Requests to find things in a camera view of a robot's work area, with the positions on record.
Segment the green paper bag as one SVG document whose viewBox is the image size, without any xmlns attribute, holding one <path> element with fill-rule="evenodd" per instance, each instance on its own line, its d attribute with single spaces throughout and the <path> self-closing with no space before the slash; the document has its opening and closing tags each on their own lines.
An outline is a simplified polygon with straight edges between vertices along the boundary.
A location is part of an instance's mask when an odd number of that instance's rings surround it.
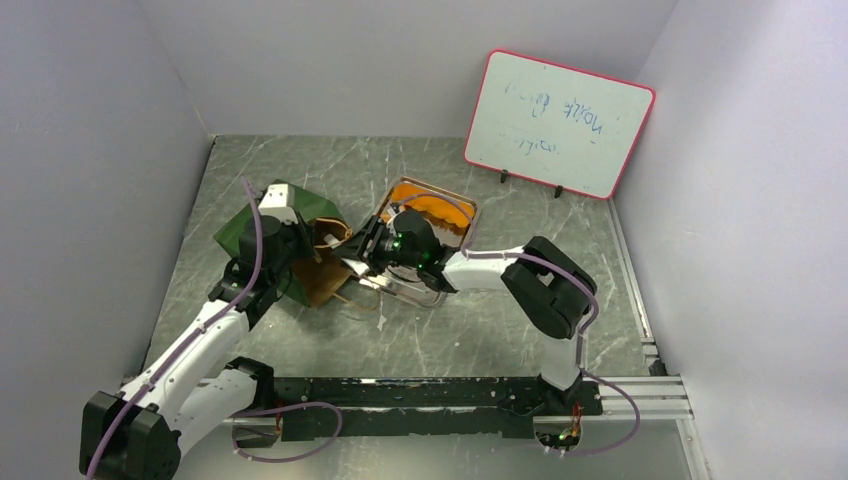
<svg viewBox="0 0 848 480">
<path fill-rule="evenodd" d="M 248 203 L 214 235 L 228 255 L 207 295 L 254 317 L 290 299 L 319 307 L 338 295 L 354 272 L 335 254 L 350 225 L 328 199 L 277 181 L 255 191 L 242 181 Z"/>
</svg>

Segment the braided fake bread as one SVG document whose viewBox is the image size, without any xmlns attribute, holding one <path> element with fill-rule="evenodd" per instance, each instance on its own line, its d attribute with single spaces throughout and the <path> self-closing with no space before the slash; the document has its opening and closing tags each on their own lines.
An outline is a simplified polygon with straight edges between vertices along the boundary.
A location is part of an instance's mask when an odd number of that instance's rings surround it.
<svg viewBox="0 0 848 480">
<path fill-rule="evenodd" d="M 477 215 L 477 206 L 471 200 L 453 192 L 411 183 L 396 185 L 388 199 L 401 211 L 412 209 L 420 213 L 433 227 L 438 239 L 451 246 L 462 245 Z"/>
</svg>

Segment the metal tongs white handles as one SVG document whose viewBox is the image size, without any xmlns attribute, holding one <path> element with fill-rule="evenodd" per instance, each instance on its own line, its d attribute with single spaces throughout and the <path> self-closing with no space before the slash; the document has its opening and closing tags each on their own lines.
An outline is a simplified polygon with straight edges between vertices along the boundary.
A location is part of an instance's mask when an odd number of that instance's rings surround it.
<svg viewBox="0 0 848 480">
<path fill-rule="evenodd" d="M 331 258 L 339 260 L 355 276 L 364 277 L 372 273 L 371 268 L 358 254 L 363 242 L 363 235 L 361 233 L 354 234 L 346 240 L 337 238 L 333 234 L 325 234 L 323 240 L 323 251 L 328 253 Z"/>
</svg>

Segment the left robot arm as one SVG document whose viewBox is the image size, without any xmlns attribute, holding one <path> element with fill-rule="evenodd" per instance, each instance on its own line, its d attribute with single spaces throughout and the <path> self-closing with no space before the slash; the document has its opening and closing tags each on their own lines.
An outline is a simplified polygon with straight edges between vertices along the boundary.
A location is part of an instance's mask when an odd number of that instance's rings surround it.
<svg viewBox="0 0 848 480">
<path fill-rule="evenodd" d="M 170 479 L 182 457 L 224 419 L 261 416 L 278 403 L 272 367 L 238 357 L 205 374 L 280 299 L 291 267 L 314 252 L 310 227 L 290 207 L 249 219 L 240 252 L 196 318 L 159 359 L 116 394 L 83 409 L 79 470 L 88 479 Z"/>
</svg>

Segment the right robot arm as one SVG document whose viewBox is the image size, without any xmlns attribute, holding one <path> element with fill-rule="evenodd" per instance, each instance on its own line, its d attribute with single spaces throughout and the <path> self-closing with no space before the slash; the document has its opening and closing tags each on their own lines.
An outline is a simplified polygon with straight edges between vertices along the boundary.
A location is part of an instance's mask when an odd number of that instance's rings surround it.
<svg viewBox="0 0 848 480">
<path fill-rule="evenodd" d="M 391 267 L 408 268 L 435 292 L 509 292 L 545 340 L 540 372 L 544 383 L 539 389 L 542 406 L 562 414 L 576 403 L 584 334 L 600 310 L 597 285 L 547 238 L 534 236 L 522 246 L 494 251 L 450 246 L 437 237 L 422 214 L 408 210 L 389 221 L 371 217 L 352 237 L 334 245 L 333 251 L 359 263 L 369 276 Z"/>
</svg>

